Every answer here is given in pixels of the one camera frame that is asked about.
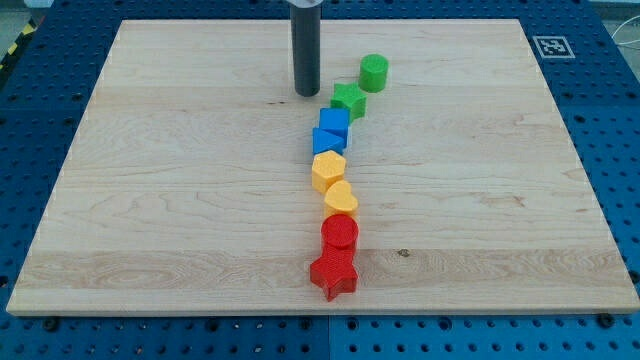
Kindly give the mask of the white rod mount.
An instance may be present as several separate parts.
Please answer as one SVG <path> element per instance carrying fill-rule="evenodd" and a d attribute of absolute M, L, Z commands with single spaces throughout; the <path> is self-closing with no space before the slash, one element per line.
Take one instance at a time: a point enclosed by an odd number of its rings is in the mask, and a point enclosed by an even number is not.
<path fill-rule="evenodd" d="M 316 7 L 322 4 L 323 0 L 288 0 L 295 7 Z"/>

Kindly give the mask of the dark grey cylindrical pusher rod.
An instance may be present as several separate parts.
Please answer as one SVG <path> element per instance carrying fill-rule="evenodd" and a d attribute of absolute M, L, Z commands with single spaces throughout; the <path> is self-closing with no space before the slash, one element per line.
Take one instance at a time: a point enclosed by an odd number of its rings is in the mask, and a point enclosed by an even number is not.
<path fill-rule="evenodd" d="M 291 3 L 290 22 L 295 91 L 311 97 L 320 89 L 321 5 Z"/>

